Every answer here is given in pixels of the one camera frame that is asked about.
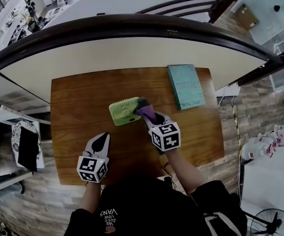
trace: table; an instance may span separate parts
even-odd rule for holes
[[[92,72],[52,80],[51,129],[60,183],[84,185],[76,171],[79,155],[89,139],[111,134],[109,172],[103,184],[125,176],[163,176],[165,155],[152,145],[143,119],[115,126],[111,103],[146,97],[154,110],[176,121],[181,130],[179,151],[195,166],[224,156],[217,100],[209,69],[196,68],[205,106],[179,111],[166,67]]]
[[[54,19],[56,16],[58,16],[61,12],[63,12],[64,10],[66,10],[70,5],[64,5],[62,7],[57,7],[55,9],[52,9],[50,11],[48,11],[47,15],[45,16],[45,18],[51,20]]]

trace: standing fan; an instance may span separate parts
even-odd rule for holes
[[[141,118],[141,116],[134,114],[138,107],[138,100],[139,97],[133,97],[131,99],[118,101],[109,106],[109,111],[111,112],[116,126],[121,126]]]
[[[259,212],[256,216],[246,212],[245,214],[253,218],[250,235],[284,236],[284,211],[267,209]]]

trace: book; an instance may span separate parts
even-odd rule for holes
[[[168,74],[179,110],[205,105],[201,84],[193,65],[170,65]]]

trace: cardboard box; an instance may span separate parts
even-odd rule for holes
[[[252,11],[244,4],[235,12],[235,15],[246,30],[250,30],[259,23]]]

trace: fan grille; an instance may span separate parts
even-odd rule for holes
[[[133,111],[137,108],[137,102],[125,102],[116,106],[113,110],[113,117],[115,119],[128,119],[133,114]]]
[[[283,210],[266,209],[266,210],[259,212],[256,215],[256,217],[272,223],[276,212],[278,213],[277,219],[281,219],[282,224],[280,225],[280,227],[276,229],[276,232],[274,234],[263,234],[263,235],[284,236],[284,211]],[[266,231],[266,226],[267,226],[266,224],[253,219],[251,226],[250,226],[250,235],[258,236],[259,232]]]

